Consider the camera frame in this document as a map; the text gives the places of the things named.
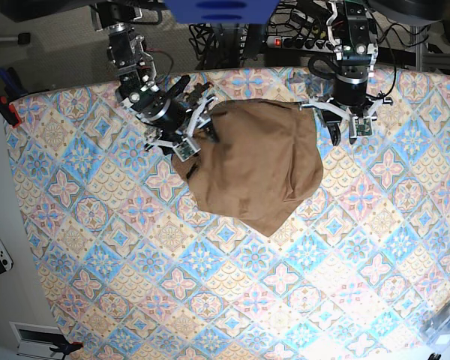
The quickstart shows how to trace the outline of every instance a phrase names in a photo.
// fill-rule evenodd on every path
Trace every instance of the tile-patterned fabric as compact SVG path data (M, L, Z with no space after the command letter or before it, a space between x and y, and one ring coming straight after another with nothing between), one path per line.
M331 91L306 69L191 77L220 101ZM72 357L353 359L422 343L450 298L449 76L400 71L394 106L354 146L333 148L317 119L322 184L270 238L198 211L116 86L18 100L24 122L5 126L43 291L85 345Z

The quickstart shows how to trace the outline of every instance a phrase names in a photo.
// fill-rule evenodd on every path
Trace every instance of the clear plastic container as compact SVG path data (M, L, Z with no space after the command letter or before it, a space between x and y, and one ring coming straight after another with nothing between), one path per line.
M420 335L437 354L450 346L450 301L421 327Z

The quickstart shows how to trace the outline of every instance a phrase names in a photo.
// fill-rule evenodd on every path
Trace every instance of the game controller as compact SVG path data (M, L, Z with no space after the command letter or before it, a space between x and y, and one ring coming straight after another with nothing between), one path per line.
M0 240L0 262L5 268L5 271L7 272L9 272L14 266L14 262L10 257L10 255L8 254L7 249L5 249L5 246L3 245L1 240Z

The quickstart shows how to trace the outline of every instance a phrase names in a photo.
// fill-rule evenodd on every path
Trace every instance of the gray carpet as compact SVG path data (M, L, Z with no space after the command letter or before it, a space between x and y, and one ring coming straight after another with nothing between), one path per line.
M136 29L145 35L150 47L167 51L173 56L174 72L193 71L197 60L188 43L188 26L177 24L170 12L163 14L161 25L138 25ZM153 13L148 13L145 19L151 20L153 17ZM379 21L383 26L388 24L380 16ZM93 30L87 7L21 23L12 22L0 14L0 35L20 32L31 32L31 44L24 47L0 44L0 67L15 67L30 92L101 83L115 78L114 68L106 56L107 34ZM450 47L444 46L440 38L442 32L440 24L433 26L433 43L450 53ZM404 31L400 30L400 35L405 41L409 39ZM392 46L400 49L396 37L391 35L390 38ZM168 59L162 55L156 56L158 72L166 72ZM249 61L246 65L263 66L263 60Z

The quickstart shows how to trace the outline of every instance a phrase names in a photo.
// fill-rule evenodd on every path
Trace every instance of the brown fabric bag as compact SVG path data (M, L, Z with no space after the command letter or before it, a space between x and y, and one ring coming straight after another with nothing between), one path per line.
M199 156L185 163L174 156L173 166L200 210L238 218L271 236L322 181L312 110L243 100L216 106L211 117L220 142L197 133Z

